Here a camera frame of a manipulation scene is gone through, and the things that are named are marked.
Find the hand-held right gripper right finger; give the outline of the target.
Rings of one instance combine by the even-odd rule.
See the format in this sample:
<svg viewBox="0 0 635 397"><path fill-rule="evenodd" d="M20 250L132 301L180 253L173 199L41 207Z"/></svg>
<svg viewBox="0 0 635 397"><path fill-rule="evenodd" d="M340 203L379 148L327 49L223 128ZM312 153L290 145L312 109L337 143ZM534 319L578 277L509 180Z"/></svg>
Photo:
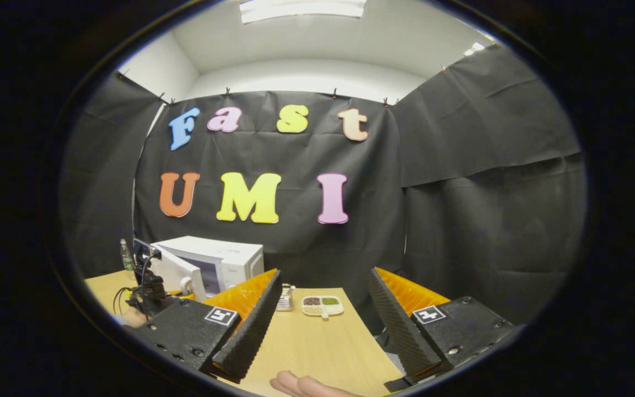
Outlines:
<svg viewBox="0 0 635 397"><path fill-rule="evenodd" d="M381 268L369 274L369 293L404 369L386 382L390 392L479 359L518 329L473 297L451 300Z"/></svg>

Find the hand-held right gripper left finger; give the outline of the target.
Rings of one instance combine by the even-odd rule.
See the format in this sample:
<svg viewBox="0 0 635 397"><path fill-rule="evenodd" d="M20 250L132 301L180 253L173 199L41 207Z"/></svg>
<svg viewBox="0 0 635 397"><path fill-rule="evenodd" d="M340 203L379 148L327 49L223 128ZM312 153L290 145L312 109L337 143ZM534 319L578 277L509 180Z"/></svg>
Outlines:
<svg viewBox="0 0 635 397"><path fill-rule="evenodd" d="M131 334L189 371L240 383L254 362L282 292L272 269L203 302L175 299Z"/></svg>

